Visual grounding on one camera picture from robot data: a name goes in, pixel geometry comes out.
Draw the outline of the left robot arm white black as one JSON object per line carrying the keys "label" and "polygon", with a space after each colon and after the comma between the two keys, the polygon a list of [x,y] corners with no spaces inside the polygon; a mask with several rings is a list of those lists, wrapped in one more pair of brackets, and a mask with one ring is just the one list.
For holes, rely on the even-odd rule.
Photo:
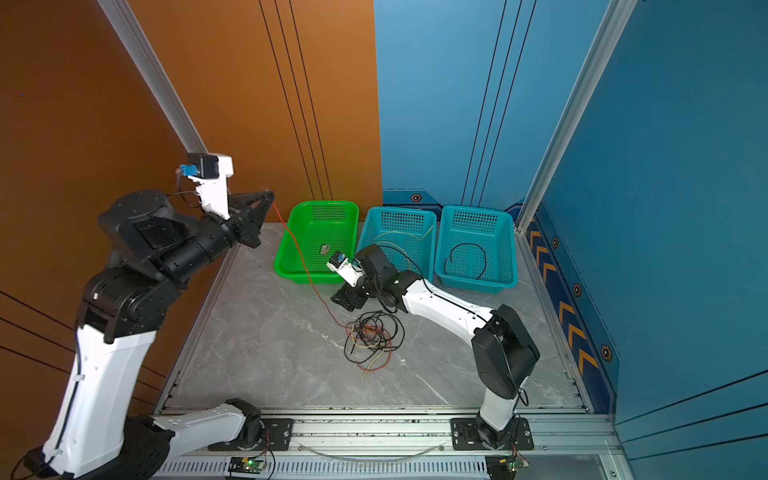
{"label": "left robot arm white black", "polygon": [[190,279],[236,245],[255,248],[275,195],[227,195],[223,214],[179,213],[167,195],[141,190],[98,219],[113,249],[86,285],[75,354],[48,440],[19,461],[27,478],[148,479],[172,458],[219,443],[258,447],[260,410],[241,399],[179,417],[132,416],[145,356]]}

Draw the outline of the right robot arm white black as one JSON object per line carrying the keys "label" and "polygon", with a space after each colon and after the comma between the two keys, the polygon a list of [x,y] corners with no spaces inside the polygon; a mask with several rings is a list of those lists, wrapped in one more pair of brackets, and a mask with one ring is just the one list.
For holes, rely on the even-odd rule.
{"label": "right robot arm white black", "polygon": [[528,403],[524,390],[541,358],[540,351],[512,307],[494,309],[449,294],[428,281],[416,266],[399,270],[387,246],[369,245],[355,256],[332,254],[327,267],[344,281],[331,301],[349,312],[375,299],[385,313],[421,317],[471,348],[478,378],[485,387],[476,416],[476,441],[489,450],[530,450],[520,437],[529,431],[517,407]]}

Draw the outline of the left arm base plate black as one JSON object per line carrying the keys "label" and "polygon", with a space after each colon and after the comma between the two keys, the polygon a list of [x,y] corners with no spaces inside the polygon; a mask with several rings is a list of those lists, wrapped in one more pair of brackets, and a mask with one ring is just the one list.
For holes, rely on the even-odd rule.
{"label": "left arm base plate black", "polygon": [[235,439],[209,445],[207,450],[212,452],[261,452],[265,449],[273,452],[287,451],[292,438],[294,420],[291,418],[267,418],[262,419],[261,424],[260,435],[249,443],[242,439]]}

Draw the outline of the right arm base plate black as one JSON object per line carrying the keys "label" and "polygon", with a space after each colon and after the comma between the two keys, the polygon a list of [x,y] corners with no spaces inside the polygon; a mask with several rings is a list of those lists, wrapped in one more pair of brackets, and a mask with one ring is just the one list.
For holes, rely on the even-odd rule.
{"label": "right arm base plate black", "polygon": [[514,416],[508,425],[497,431],[479,416],[450,420],[451,440],[457,451],[511,450],[532,451],[533,434],[527,419]]}

